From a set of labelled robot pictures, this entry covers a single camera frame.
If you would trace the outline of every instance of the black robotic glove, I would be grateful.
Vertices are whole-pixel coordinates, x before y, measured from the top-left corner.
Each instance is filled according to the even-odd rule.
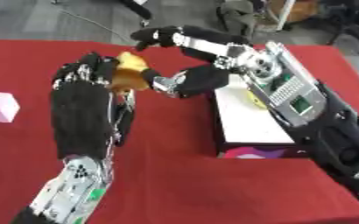
[[[227,44],[235,43],[239,45],[249,45],[251,46],[249,40],[242,36],[230,35],[226,33],[221,33],[218,31],[209,31],[204,30],[200,27],[185,25],[185,26],[167,26],[163,28],[148,28],[140,31],[133,32],[130,36],[138,41],[136,49],[138,51],[143,51],[148,46],[160,45],[163,47],[175,46],[172,41],[172,35],[174,33],[181,33],[185,36],[204,39],[217,44]],[[205,60],[208,62],[213,62],[216,59],[216,56],[207,53],[200,52],[194,49],[181,47],[181,51],[189,57],[193,57],[199,60]]]
[[[106,157],[116,117],[116,97],[107,86],[117,65],[116,59],[91,52],[54,75],[50,102],[58,158]]]

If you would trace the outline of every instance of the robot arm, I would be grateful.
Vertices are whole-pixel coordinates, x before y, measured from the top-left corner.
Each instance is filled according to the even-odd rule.
[[[152,69],[144,70],[141,75],[150,88],[170,97],[187,98],[222,88],[229,83],[229,72],[213,65],[203,65],[184,69],[173,77],[163,77]]]
[[[109,90],[119,61],[90,53],[64,65],[50,100],[60,174],[49,180],[13,224],[82,224],[114,179],[112,155],[123,144],[134,113],[133,92]]]
[[[138,32],[136,40],[143,40],[143,32]],[[170,39],[171,46],[195,53],[196,58],[208,55],[216,68],[240,75],[293,141],[359,199],[359,115],[316,80],[283,45],[269,42],[258,51],[246,43],[222,43],[202,34],[195,37],[195,29],[150,32],[155,44],[164,40],[168,46]]]

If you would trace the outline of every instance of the red table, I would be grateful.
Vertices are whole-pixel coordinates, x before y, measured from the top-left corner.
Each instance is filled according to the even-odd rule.
[[[326,46],[293,46],[318,78],[359,111],[359,76]],[[128,47],[92,42],[0,40],[0,92],[21,110],[0,123],[0,223],[29,204],[60,171],[49,121],[50,79],[64,62],[95,50]],[[200,64],[176,49],[141,53],[163,74]],[[137,119],[116,152],[116,182],[91,222],[359,223],[359,202],[307,159],[217,159],[208,101],[137,95]]]

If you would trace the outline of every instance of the cable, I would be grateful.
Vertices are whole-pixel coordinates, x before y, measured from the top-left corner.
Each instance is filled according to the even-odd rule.
[[[60,9],[60,11],[63,12],[63,13],[65,13],[65,14],[67,14],[67,15],[69,15],[69,16],[72,16],[72,17],[74,17],[74,18],[79,18],[79,19],[82,19],[82,20],[84,20],[84,21],[87,21],[87,22],[89,22],[89,23],[91,23],[91,24],[97,25],[97,26],[103,28],[104,30],[106,30],[106,31],[108,31],[108,32],[111,32],[111,33],[113,33],[114,35],[116,35],[117,37],[119,37],[126,45],[129,45],[129,46],[132,45],[131,42],[129,42],[127,39],[123,38],[120,34],[114,32],[113,30],[110,30],[108,27],[106,27],[106,26],[104,26],[104,25],[102,25],[102,24],[99,24],[98,22],[96,22],[96,21],[94,21],[94,20],[91,20],[91,19],[89,19],[89,18],[86,18],[86,17],[82,17],[82,16],[79,16],[79,15],[73,14],[72,12],[70,12],[70,11],[68,11],[68,10],[65,10],[65,9]]]

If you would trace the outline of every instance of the floor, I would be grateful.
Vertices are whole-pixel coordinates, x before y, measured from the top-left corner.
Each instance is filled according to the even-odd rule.
[[[139,29],[139,18],[116,0],[0,0],[0,39],[93,40],[134,45],[129,35]],[[221,0],[148,0],[154,19],[150,26],[198,25],[220,31],[215,7]],[[70,11],[96,21],[115,33],[71,16]],[[231,32],[238,32],[231,25]],[[258,33],[256,43],[268,39],[292,45],[322,45],[331,34],[322,29],[295,27],[292,31]],[[336,46],[359,73],[359,43],[350,36],[338,39]]]

